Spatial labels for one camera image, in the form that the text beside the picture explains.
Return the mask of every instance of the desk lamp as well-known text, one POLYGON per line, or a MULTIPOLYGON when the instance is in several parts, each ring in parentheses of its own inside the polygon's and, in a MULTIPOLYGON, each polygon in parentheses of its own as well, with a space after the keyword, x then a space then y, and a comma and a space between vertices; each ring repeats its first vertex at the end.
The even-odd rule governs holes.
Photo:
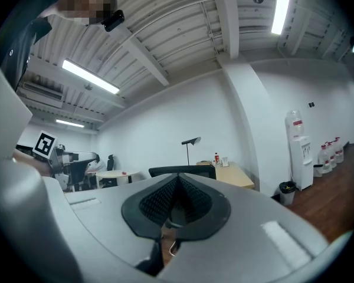
POLYGON ((188 149, 188 144, 192 144, 193 146, 195 144, 198 144, 199 142, 201 141, 201 138, 200 137, 197 137, 195 139, 190 139, 190 140, 185 140, 183 141, 181 144, 185 144, 186 145, 186 152, 188 154, 188 165, 190 166, 190 163, 189 163, 189 149, 188 149))

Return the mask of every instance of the chair backrest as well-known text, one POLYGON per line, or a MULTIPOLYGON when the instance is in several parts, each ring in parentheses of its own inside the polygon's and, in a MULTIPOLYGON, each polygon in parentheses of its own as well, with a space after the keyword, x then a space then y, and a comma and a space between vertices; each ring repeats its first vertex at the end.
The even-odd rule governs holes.
POLYGON ((173 166, 173 167, 152 167, 148 170, 151 177, 173 174, 173 173, 189 173, 198 176, 216 179, 217 174, 214 166, 173 166))
POLYGON ((87 165, 94 159, 84 160, 82 162, 74 162, 70 164, 71 184, 82 182, 85 176, 87 165))
POLYGON ((107 161, 107 170, 111 171, 111 170, 113 170, 113 168, 114 168, 114 160, 113 159, 109 159, 107 161))

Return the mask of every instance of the air conditioning unit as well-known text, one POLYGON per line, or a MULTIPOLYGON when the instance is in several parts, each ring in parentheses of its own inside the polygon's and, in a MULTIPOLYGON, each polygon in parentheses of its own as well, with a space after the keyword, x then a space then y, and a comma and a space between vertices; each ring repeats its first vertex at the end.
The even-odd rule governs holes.
POLYGON ((50 90, 32 82, 24 82, 19 91, 29 100, 37 101, 56 108, 63 106, 63 93, 50 90))

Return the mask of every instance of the desk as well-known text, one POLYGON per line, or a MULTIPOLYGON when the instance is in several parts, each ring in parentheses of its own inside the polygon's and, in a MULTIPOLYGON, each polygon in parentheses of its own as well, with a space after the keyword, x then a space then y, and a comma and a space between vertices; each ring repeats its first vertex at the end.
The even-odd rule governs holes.
POLYGON ((97 188, 100 188, 100 179, 102 178, 120 178, 120 177, 128 177, 129 183, 132 183, 132 175, 140 173, 140 171, 125 171, 126 174, 122 174, 122 170, 113 170, 113 171, 105 171, 105 172, 97 172, 96 180, 97 180, 97 188))
POLYGON ((240 169, 240 167, 233 162, 230 162, 229 167, 216 166, 217 180, 220 182, 229 183, 230 185, 244 187, 246 189, 253 189, 254 183, 250 178, 240 169))

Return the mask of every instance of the wall column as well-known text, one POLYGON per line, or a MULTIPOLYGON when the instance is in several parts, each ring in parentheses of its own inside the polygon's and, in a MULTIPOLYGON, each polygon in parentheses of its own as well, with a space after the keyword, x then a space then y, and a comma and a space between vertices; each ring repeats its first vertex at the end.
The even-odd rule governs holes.
POLYGON ((95 152, 95 153, 98 154, 98 151, 97 151, 97 135, 95 135, 95 134, 92 134, 90 136, 90 150, 91 150, 91 152, 95 152))
POLYGON ((250 177, 255 188, 272 196, 279 183, 290 180, 290 154, 284 121, 258 75, 242 55, 217 56, 244 121, 250 151, 250 177))

